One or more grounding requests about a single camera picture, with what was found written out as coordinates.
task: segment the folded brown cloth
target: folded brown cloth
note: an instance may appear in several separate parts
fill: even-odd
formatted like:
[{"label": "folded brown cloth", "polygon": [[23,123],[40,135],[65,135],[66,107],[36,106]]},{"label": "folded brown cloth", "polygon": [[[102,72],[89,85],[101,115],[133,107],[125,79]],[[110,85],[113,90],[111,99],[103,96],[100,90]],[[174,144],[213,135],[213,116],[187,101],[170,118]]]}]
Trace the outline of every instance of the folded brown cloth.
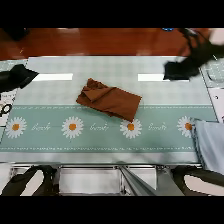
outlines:
[{"label": "folded brown cloth", "polygon": [[76,102],[132,122],[140,100],[140,96],[88,79]]}]

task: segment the reddish brown wooden surface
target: reddish brown wooden surface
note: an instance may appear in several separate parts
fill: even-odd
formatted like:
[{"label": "reddish brown wooden surface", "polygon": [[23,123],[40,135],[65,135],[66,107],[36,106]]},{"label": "reddish brown wooden surface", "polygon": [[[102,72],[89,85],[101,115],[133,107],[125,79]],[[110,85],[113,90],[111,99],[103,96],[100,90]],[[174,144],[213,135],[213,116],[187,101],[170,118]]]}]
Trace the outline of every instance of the reddish brown wooden surface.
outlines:
[{"label": "reddish brown wooden surface", "polygon": [[[208,34],[207,28],[197,30]],[[177,55],[184,44],[186,40],[176,29],[31,28],[18,42],[0,29],[0,60],[64,55]]]}]

